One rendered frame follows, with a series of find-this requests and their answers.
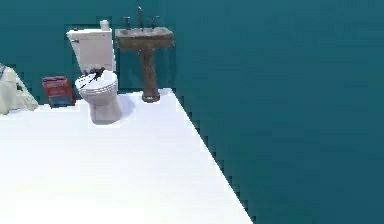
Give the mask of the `black thin tool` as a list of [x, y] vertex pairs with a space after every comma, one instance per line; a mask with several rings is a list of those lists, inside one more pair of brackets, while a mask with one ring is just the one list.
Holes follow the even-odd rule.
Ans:
[[90, 73], [93, 73], [94, 74], [94, 77], [90, 80], [90, 82], [92, 81], [95, 81], [97, 80], [98, 78], [101, 77], [102, 73], [104, 72], [105, 68], [104, 67], [101, 67], [101, 68], [93, 68], [93, 69], [90, 69], [89, 71], [85, 71], [85, 74], [86, 75], [89, 75]]

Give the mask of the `brown pedestal sink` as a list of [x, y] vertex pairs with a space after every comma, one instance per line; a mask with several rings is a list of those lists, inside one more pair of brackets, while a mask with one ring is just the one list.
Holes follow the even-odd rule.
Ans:
[[155, 51], [172, 48], [174, 33], [166, 27], [116, 29], [117, 47], [122, 51], [138, 53], [143, 80], [142, 100], [154, 103], [160, 100], [155, 71]]

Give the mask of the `pale cream bathtub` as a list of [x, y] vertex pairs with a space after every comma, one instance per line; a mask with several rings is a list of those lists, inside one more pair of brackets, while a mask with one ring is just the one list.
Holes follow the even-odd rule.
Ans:
[[34, 111], [38, 106], [17, 72], [0, 63], [0, 114], [7, 115], [18, 109]]

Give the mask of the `dark sink faucet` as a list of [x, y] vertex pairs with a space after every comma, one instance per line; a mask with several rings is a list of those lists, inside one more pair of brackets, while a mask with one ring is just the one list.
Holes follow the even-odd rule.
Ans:
[[[150, 20], [150, 28], [154, 29], [156, 27], [156, 21], [161, 17], [159, 15], [149, 15], [148, 18]], [[130, 16], [123, 16], [121, 17], [121, 20], [124, 21], [126, 30], [130, 30], [133, 28], [138, 28], [139, 30], [143, 30], [145, 28], [144, 13], [141, 6], [137, 6], [137, 26], [136, 27], [132, 26]]]

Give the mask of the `red box bin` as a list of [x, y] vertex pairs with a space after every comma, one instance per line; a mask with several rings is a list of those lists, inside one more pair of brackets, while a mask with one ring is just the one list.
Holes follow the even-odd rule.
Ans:
[[51, 108], [74, 106], [76, 99], [72, 83], [65, 76], [44, 77], [42, 79], [48, 104]]

